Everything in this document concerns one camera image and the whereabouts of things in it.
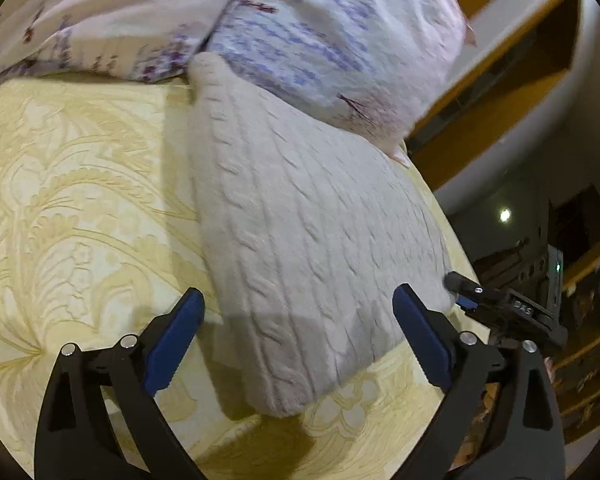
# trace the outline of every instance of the patterned bedsheet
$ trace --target patterned bedsheet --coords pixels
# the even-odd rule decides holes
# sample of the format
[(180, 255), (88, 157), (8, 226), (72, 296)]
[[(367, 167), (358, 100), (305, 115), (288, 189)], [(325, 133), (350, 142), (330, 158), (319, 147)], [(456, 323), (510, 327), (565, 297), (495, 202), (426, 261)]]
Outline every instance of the patterned bedsheet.
[[(253, 413), (238, 372), (210, 350), (222, 324), (184, 155), (191, 99), (181, 79), (146, 86), (67, 75), (0, 86), (0, 438), (31, 473), (60, 346), (111, 345), (196, 286), (206, 322), (157, 402), (210, 479), (389, 478), (442, 398), (406, 343), (285, 419)], [(472, 275), (432, 193), (405, 171), (454, 268)], [(452, 320), (487, 336), (457, 310)], [(107, 405), (128, 460), (140, 464)]]

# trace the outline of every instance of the bed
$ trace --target bed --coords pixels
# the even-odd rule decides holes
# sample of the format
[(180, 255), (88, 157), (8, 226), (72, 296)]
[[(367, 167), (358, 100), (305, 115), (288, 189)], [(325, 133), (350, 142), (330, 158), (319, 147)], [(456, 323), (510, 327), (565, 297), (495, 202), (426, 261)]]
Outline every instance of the bed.
[[(442, 400), (407, 343), (289, 418), (254, 413), (239, 375), (210, 351), (220, 315), (184, 155), (194, 99), (184, 78), (145, 85), (80, 74), (0, 85), (0, 439), (32, 474), (59, 348), (110, 346), (195, 286), (205, 325), (156, 400), (208, 478), (389, 478)], [(415, 168), (404, 171), (452, 266), (473, 276), (432, 192)], [(458, 307), (449, 316), (486, 340)], [(141, 464), (110, 397), (107, 407), (126, 458)]]

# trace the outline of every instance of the pillowcase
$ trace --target pillowcase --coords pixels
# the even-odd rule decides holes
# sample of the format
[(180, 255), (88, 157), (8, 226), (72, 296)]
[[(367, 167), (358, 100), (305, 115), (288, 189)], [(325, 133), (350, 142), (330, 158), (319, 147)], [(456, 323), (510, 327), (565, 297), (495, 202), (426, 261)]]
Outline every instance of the pillowcase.
[(465, 33), (456, 0), (235, 0), (208, 50), (406, 163), (398, 143), (445, 89)]
[(5, 0), (0, 76), (90, 70), (155, 81), (183, 72), (230, 0)]
[(454, 303), (443, 234), (404, 168), (234, 75), (213, 53), (189, 68), (190, 137), (205, 260), (240, 359), (246, 400), (289, 416), (404, 336), (409, 283)]

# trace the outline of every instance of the cable knit pattern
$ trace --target cable knit pattern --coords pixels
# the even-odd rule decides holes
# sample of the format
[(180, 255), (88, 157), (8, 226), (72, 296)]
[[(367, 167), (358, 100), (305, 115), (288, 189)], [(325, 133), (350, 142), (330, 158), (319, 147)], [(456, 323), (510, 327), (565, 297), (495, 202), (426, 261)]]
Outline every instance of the cable knit pattern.
[(248, 402), (299, 413), (402, 339), (396, 286), (452, 304), (442, 233), (407, 174), (369, 142), (235, 76), (189, 67), (206, 259)]

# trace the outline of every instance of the white floral pillow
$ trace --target white floral pillow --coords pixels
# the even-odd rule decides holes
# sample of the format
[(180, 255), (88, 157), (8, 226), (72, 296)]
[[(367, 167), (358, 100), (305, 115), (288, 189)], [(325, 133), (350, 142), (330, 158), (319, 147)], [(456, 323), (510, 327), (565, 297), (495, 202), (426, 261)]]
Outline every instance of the white floral pillow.
[(230, 0), (5, 0), (0, 76), (90, 70), (155, 81), (183, 72)]

